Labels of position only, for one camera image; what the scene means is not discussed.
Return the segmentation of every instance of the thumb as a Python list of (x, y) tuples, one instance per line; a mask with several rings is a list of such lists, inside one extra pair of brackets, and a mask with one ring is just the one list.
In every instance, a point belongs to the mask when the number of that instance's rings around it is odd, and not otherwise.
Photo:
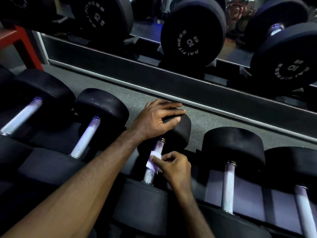
[(166, 122), (164, 125), (164, 127), (166, 128), (166, 132), (175, 128), (176, 125), (178, 125), (178, 123), (180, 122), (181, 117), (175, 117), (172, 118), (170, 121)]
[(155, 164), (157, 167), (159, 167), (162, 171), (164, 171), (164, 167), (165, 167), (165, 164), (166, 162), (159, 159), (158, 157), (156, 156), (151, 156), (150, 157), (150, 161)]

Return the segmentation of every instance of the person's left hand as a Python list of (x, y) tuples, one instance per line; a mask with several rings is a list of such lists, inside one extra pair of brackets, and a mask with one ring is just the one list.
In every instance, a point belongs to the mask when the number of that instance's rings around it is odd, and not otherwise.
[(181, 103), (168, 102), (162, 99), (149, 102), (134, 120), (129, 130), (136, 133), (141, 142), (161, 136), (173, 129), (181, 120), (181, 117), (175, 117), (163, 123), (162, 118), (186, 113), (183, 109), (177, 109), (181, 106)]

